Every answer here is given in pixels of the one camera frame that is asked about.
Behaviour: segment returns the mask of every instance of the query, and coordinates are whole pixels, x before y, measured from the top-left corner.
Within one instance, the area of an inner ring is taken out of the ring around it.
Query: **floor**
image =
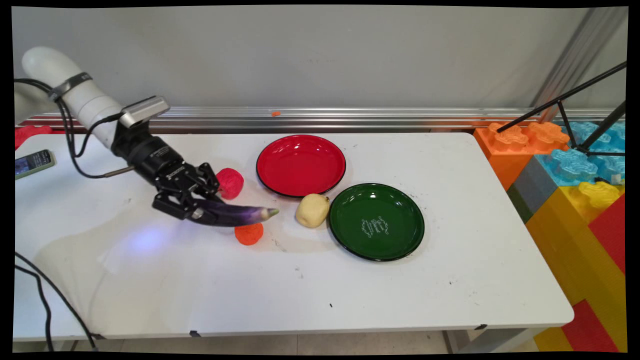
[[[470,331],[470,338],[477,334]],[[73,351],[90,351],[86,340],[75,345]],[[308,334],[231,336],[219,338],[171,338],[98,340],[100,351],[160,352],[178,354],[235,354],[235,355],[404,355],[446,354],[447,346],[441,331],[369,332],[354,334]],[[41,341],[13,343],[13,352],[45,350]],[[537,352],[533,340],[512,352]]]

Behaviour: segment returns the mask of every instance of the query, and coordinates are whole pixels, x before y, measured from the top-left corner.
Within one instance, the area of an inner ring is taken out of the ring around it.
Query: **gray wall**
[[[13,7],[13,71],[46,45],[124,104],[526,107],[586,11]]]
[[[595,78],[617,64],[627,60],[628,17],[620,24],[607,45],[593,60],[580,83]],[[568,108],[615,108],[627,97],[627,70],[592,85],[566,101]]]

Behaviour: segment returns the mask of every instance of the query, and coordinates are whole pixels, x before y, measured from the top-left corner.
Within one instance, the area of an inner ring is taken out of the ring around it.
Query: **phone screen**
[[[36,167],[41,167],[51,162],[51,156],[46,150],[38,151],[31,155],[15,160],[15,174],[19,175]]]

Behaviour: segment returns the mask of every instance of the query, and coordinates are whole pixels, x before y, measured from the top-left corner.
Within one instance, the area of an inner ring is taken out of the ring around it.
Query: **red object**
[[[35,127],[33,125],[18,127],[15,130],[15,149],[17,150],[28,138],[39,134],[53,134],[51,126]]]
[[[327,139],[291,135],[262,150],[256,164],[258,178],[280,195],[304,197],[337,185],[346,169],[342,151]]]
[[[573,351],[618,352],[587,300],[573,306],[573,321],[562,327]]]
[[[252,224],[252,225],[244,225],[237,226],[234,229],[236,234],[236,239],[240,241],[242,245],[253,245],[260,240],[262,235],[264,234],[264,227],[261,223]]]
[[[224,168],[216,174],[220,183],[220,196],[223,199],[235,199],[242,190],[244,178],[242,175],[232,168]]]
[[[611,259],[625,271],[625,194],[609,206],[600,216],[589,224]]]

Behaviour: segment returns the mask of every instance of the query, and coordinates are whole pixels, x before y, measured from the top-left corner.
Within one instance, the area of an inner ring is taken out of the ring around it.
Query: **green plate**
[[[392,261],[411,254],[422,241],[420,208],[398,189],[358,184],[331,203],[329,228],[335,239],[361,258]]]

